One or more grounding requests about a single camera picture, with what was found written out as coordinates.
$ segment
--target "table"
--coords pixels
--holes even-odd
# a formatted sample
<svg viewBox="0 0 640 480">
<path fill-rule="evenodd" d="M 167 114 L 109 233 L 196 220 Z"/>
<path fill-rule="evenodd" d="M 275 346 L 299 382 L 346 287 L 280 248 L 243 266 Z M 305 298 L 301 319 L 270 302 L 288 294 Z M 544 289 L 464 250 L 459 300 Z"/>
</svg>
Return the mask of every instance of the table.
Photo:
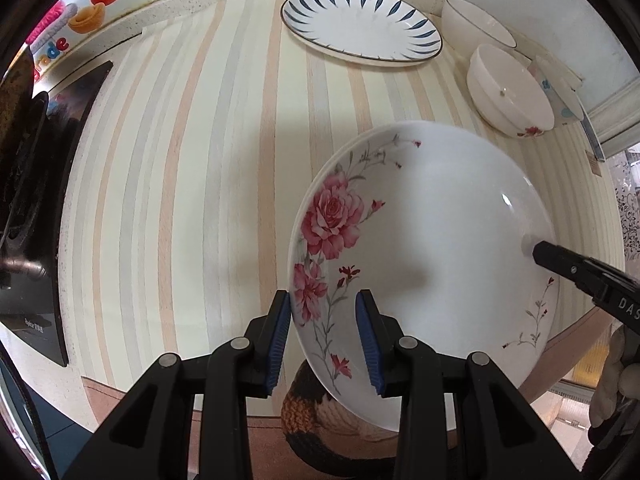
<svg viewBox="0 0 640 480">
<path fill-rule="evenodd" d="M 59 260 L 65 337 L 82 376 L 126 391 L 163 352 L 188 358 L 240 335 L 287 286 L 290 230 L 313 176 L 345 142 L 393 121 L 484 137 L 530 178 L 559 244 L 623 268 L 609 171 L 590 161 L 579 124 L 504 137 L 476 113 L 448 45 L 401 70 L 344 63 L 293 39 L 282 3 L 220 1 L 149 27 L 95 102 Z M 609 322 L 591 308 L 561 281 L 555 338 L 538 367 L 546 380 Z M 252 400 L 250 413 L 279 414 L 302 359 L 291 333 L 273 399 Z"/>
</svg>

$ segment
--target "black clamp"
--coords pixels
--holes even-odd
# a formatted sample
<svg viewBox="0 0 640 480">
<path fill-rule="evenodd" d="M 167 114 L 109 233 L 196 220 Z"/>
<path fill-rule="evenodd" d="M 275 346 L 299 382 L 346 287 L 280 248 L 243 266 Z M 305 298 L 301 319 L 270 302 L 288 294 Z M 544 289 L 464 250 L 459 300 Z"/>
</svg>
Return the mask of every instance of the black clamp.
<svg viewBox="0 0 640 480">
<path fill-rule="evenodd" d="M 200 480 L 252 478 L 245 397 L 266 398 L 278 382 L 290 323 L 289 294 L 212 354 L 163 354 L 131 387 L 64 480 L 186 480 L 193 401 L 204 394 Z"/>
<path fill-rule="evenodd" d="M 486 354 L 450 357 L 404 336 L 393 317 L 379 313 L 369 290 L 356 298 L 356 321 L 372 385 L 382 397 L 402 396 L 394 480 L 451 478 L 446 392 L 453 394 L 456 407 L 459 479 L 581 478 L 532 407 Z"/>
<path fill-rule="evenodd" d="M 571 280 L 605 310 L 640 335 L 640 283 L 610 265 L 549 242 L 539 242 L 533 259 Z"/>
</svg>

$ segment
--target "brown knitted cloth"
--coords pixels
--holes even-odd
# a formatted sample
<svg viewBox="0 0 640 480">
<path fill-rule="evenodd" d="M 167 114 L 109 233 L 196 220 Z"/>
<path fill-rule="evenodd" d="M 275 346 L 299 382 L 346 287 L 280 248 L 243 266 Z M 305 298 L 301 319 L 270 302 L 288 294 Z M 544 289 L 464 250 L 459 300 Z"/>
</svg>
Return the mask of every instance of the brown knitted cloth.
<svg viewBox="0 0 640 480">
<path fill-rule="evenodd" d="M 362 479 L 390 479 L 395 459 L 351 458 L 331 449 L 327 435 L 349 435 L 362 448 L 381 449 L 395 454 L 396 434 L 382 430 L 345 410 L 318 381 L 304 361 L 296 374 L 280 413 L 282 431 L 291 449 L 311 467 L 333 476 Z"/>
</svg>

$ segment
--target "small flower print on bowl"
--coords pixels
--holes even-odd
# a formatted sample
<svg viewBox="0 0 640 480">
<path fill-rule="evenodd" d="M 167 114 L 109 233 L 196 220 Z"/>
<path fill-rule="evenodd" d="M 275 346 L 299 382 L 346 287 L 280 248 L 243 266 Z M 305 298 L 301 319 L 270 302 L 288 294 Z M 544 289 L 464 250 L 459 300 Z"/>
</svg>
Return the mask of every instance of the small flower print on bowl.
<svg viewBox="0 0 640 480">
<path fill-rule="evenodd" d="M 348 359 L 343 358 L 340 360 L 336 354 L 331 354 L 331 361 L 334 364 L 334 380 L 336 380 L 340 374 L 351 379 L 351 370 L 349 370 L 348 367 Z"/>
<path fill-rule="evenodd" d="M 311 262 L 308 268 L 304 264 L 294 266 L 294 296 L 300 307 L 302 325 L 310 319 L 320 319 L 319 300 L 325 297 L 327 291 L 320 272 L 320 266 L 315 262 Z"/>
<path fill-rule="evenodd" d="M 537 126 L 530 126 L 529 128 L 525 128 L 524 131 L 525 133 L 519 133 L 518 136 L 519 137 L 539 137 L 544 133 L 544 131 L 542 131 Z"/>
</svg>

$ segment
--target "oval plate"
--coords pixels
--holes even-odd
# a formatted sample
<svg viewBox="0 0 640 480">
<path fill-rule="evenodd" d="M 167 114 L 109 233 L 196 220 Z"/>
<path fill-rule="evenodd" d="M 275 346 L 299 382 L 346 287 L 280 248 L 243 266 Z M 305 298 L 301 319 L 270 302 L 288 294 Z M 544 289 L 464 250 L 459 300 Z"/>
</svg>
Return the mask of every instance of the oval plate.
<svg viewBox="0 0 640 480">
<path fill-rule="evenodd" d="M 370 288 L 382 314 L 435 351 L 491 356 L 519 386 L 540 357 L 558 278 L 532 240 L 555 240 L 529 179 L 466 130 L 407 121 L 362 134 L 322 168 L 289 246 L 289 292 L 306 358 L 367 422 L 397 431 L 400 399 L 371 386 L 354 314 Z M 454 428 L 452 402 L 447 404 Z"/>
<path fill-rule="evenodd" d="M 287 0 L 280 15 L 300 41 L 347 61 L 407 66 L 442 50 L 433 23 L 402 0 Z"/>
</svg>

